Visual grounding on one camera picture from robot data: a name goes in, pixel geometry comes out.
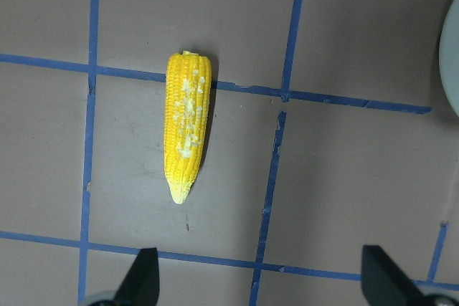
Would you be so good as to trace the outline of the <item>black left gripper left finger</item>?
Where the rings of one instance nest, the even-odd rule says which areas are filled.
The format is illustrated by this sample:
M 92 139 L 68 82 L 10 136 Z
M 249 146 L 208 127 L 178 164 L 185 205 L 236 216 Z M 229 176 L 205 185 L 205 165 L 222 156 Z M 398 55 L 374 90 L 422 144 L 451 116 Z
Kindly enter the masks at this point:
M 116 305 L 157 305 L 159 268 L 156 248 L 141 249 L 115 293 Z

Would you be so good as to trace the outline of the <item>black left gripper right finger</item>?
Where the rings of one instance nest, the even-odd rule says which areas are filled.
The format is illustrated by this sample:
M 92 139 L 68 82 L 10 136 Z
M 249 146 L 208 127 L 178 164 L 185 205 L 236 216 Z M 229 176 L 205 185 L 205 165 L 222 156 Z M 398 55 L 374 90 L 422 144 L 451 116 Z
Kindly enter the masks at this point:
M 361 251 L 361 291 L 369 305 L 426 305 L 426 296 L 377 245 Z

